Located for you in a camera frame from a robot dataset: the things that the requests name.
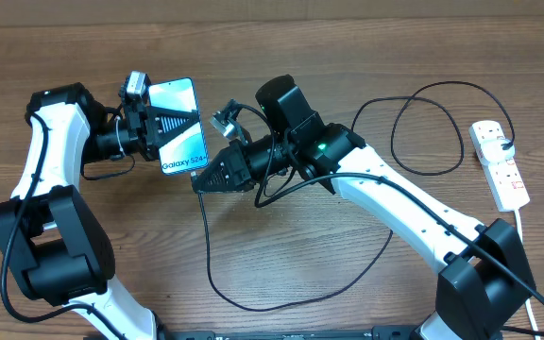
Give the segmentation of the blue Galaxy smartphone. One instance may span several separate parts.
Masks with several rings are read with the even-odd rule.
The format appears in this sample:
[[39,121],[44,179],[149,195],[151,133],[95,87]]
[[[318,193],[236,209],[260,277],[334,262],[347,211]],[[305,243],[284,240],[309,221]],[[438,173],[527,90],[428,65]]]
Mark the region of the blue Galaxy smartphone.
[[209,163],[194,82],[179,78],[148,88],[161,171],[175,175]]

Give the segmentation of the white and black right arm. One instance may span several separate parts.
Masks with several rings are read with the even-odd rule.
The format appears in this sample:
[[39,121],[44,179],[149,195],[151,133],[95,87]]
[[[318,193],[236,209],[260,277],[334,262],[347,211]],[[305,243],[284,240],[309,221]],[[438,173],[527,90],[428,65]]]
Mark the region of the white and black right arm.
[[298,172],[382,221],[409,244],[437,276],[435,307],[419,325],[380,327],[375,338],[498,339],[510,318],[537,294],[516,230],[450,209],[393,170],[351,127],[324,123],[291,76],[277,76],[256,92],[268,134],[258,141],[232,137],[192,180],[199,196],[264,188],[279,172]]

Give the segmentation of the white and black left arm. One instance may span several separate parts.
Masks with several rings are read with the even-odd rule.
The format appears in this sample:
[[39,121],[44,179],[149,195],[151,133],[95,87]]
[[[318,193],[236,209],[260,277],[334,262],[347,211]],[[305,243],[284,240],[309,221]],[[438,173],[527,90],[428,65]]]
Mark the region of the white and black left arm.
[[79,191],[89,163],[142,157],[165,175],[208,162],[196,91],[188,78],[152,83],[132,73],[120,103],[98,102],[81,83],[34,93],[25,120],[32,137],[25,169],[0,203],[0,295],[8,283],[44,300],[51,315],[75,312],[106,339],[167,339],[170,331],[115,272],[111,240]]

